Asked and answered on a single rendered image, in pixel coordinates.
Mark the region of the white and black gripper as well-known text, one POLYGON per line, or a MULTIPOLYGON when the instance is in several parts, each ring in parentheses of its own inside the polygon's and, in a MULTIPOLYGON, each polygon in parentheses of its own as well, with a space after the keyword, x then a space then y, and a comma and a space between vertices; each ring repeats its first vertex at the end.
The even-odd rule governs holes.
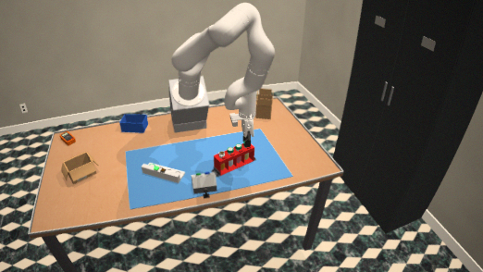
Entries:
POLYGON ((243 132, 244 147, 251 147, 251 135, 252 137, 254 136, 254 118, 242 120, 241 128, 243 132))

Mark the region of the dark blue open bin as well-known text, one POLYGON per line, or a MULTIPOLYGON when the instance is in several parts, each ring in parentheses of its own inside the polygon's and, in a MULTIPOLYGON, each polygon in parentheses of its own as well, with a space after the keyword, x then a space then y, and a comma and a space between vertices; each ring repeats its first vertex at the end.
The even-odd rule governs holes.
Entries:
POLYGON ((144 133, 148 126, 146 115, 125 114, 119 122, 121 132, 144 133))

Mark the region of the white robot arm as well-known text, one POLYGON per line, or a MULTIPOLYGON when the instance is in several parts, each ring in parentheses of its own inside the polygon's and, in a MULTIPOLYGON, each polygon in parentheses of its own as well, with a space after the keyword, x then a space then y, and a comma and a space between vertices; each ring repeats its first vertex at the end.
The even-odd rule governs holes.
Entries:
POLYGON ((235 81, 227 89, 224 105, 228 110, 239 109, 239 114, 230 114, 232 127, 238 127, 238 120, 255 117, 256 91, 264 84, 275 50, 263 31, 257 9, 248 3, 235 6, 217 23, 200 34, 194 34, 181 46, 183 48, 180 47, 181 49, 178 48, 175 51, 171 60, 173 67, 179 71, 179 81, 174 85, 172 94, 177 103, 193 106, 203 100, 204 86, 200 82, 201 70, 210 53, 219 45, 220 47, 230 45, 245 31, 247 31, 250 61, 245 77, 235 81))

